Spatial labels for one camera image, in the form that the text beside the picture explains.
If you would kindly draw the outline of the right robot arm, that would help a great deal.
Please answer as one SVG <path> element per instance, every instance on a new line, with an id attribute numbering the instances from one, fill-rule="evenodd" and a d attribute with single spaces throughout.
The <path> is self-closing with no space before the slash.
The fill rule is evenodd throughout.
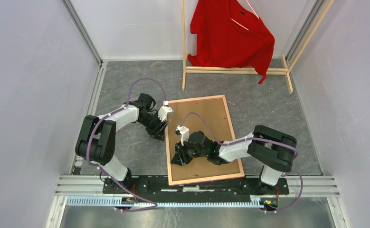
<path id="1" fill-rule="evenodd" d="M 175 144 L 172 164 L 184 166 L 194 158 L 205 157 L 215 165 L 230 163 L 236 159 L 254 157 L 264 164 L 258 180 L 258 189 L 269 194 L 277 187 L 280 177 L 291 171 L 297 157 L 297 140 L 275 129 L 258 125 L 245 137 L 232 141 L 213 141 L 202 131 L 190 133 L 179 125 L 175 133 L 180 141 Z"/>

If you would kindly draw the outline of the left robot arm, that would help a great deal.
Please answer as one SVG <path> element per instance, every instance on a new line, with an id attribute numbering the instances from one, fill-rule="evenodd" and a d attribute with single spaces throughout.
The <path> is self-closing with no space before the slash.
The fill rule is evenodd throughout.
<path id="1" fill-rule="evenodd" d="M 133 187 L 131 171 L 115 156 L 116 133 L 128 124 L 140 123 L 150 137 L 165 140 L 167 117 L 174 113 L 168 101 L 164 101 L 159 110 L 155 110 L 156 101 L 141 93 L 136 101 L 124 103 L 110 113 L 84 118 L 75 153 L 91 165 L 104 170 L 107 176 L 115 180 L 114 187 L 120 193 L 128 193 Z"/>

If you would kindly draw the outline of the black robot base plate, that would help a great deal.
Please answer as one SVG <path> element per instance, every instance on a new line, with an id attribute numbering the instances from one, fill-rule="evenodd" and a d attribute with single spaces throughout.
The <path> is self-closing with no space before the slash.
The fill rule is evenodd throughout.
<path id="1" fill-rule="evenodd" d="M 133 176 L 122 185 L 129 191 L 157 203 L 243 203 L 251 196 L 290 193 L 285 178 L 276 186 L 263 184 L 257 177 L 243 177 L 170 186 L 167 176 Z"/>

